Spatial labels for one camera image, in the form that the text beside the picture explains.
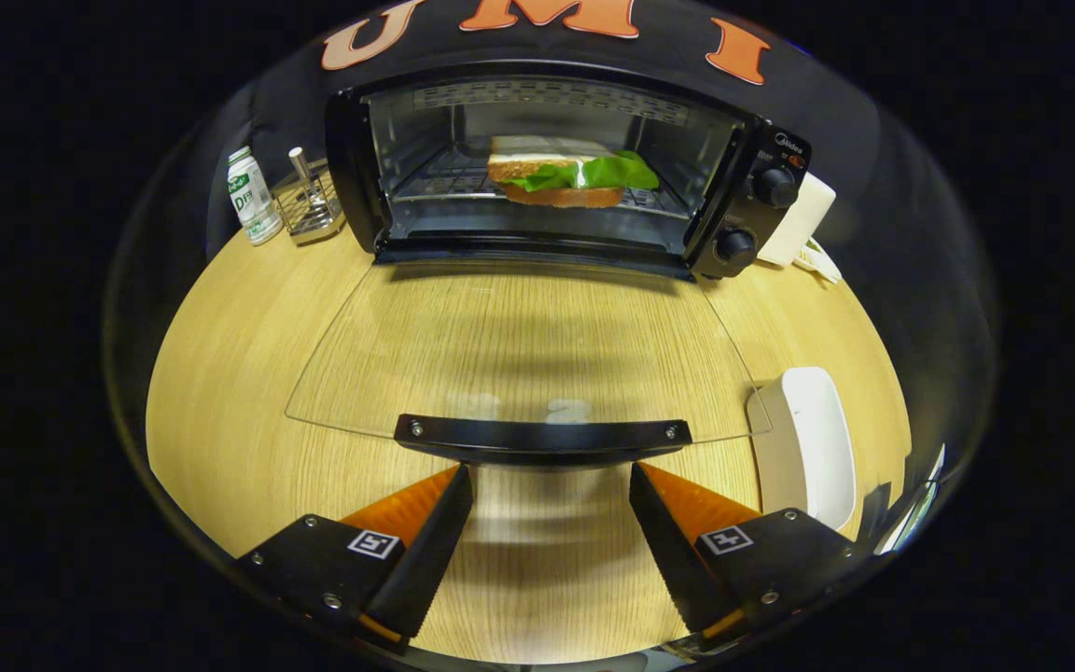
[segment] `white container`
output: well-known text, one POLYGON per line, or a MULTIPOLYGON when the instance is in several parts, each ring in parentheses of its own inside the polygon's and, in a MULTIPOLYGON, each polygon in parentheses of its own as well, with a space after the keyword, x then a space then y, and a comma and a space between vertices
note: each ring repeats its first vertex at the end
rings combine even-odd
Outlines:
POLYGON ((832 191, 832 187, 828 187, 814 174, 804 174, 798 199, 786 210, 786 215, 775 227, 774 233, 769 235, 769 241, 758 251, 758 259, 772 264, 790 266, 794 255, 799 254, 803 244, 816 232, 835 200, 836 191, 832 191))
POLYGON ((239 214, 239 224, 247 232, 253 245, 259 245, 276 235, 283 223, 281 213, 272 203, 264 174, 259 170, 252 148, 244 147, 227 157, 227 191, 230 204, 239 214))
POLYGON ((788 369, 751 395, 746 410, 762 511, 798 507, 832 530, 847 525, 857 505, 857 469, 845 410, 828 371, 788 369))

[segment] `white bread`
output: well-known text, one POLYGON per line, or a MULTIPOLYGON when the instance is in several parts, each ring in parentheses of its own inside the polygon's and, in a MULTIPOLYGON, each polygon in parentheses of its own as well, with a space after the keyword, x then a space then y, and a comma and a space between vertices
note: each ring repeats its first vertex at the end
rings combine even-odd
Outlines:
POLYGON ((487 159, 487 177, 502 183, 504 197, 527 205, 554 205, 556 209, 611 209, 625 195, 621 187, 605 188, 542 188, 526 191, 507 180, 525 180, 543 166, 573 167, 613 153, 589 140, 549 138, 545 135, 496 135, 491 138, 491 156, 487 159))
POLYGON ((625 196, 621 187, 605 188, 541 188, 526 191, 516 184, 502 184, 504 197, 513 203, 554 205, 556 209, 611 209, 625 196))
POLYGON ((494 182, 525 180, 543 166, 572 167, 613 153, 589 140, 549 138, 545 135, 491 137, 491 156, 487 159, 487 177, 494 182))

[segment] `metal utensil holder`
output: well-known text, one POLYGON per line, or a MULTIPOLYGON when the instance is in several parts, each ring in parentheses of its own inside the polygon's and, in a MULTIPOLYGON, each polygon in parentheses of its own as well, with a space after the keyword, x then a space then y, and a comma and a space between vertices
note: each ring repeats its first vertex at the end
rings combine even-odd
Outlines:
POLYGON ((300 147, 289 153, 289 160, 298 172, 298 182, 273 197, 289 234, 295 242, 303 243, 336 233, 342 228, 342 209, 332 184, 322 178, 326 162, 309 166, 300 147))

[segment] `black handle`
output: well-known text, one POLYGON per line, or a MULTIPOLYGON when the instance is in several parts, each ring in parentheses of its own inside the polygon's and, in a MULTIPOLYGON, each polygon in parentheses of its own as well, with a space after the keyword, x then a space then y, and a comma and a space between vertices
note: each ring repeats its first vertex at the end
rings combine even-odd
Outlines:
POLYGON ((460 462, 542 469, 608 467, 673 454, 691 443, 686 420, 551 425, 410 414, 397 418, 392 439, 460 462))

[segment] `white bottle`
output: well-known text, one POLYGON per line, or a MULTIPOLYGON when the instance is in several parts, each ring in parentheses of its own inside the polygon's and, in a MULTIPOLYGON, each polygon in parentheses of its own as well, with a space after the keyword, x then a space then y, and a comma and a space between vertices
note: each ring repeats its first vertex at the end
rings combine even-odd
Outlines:
POLYGON ((264 174, 252 157, 252 148, 244 147, 227 158, 227 191, 230 203, 239 214, 239 224, 247 232, 253 245, 272 239, 281 230, 281 213, 272 203, 264 174))

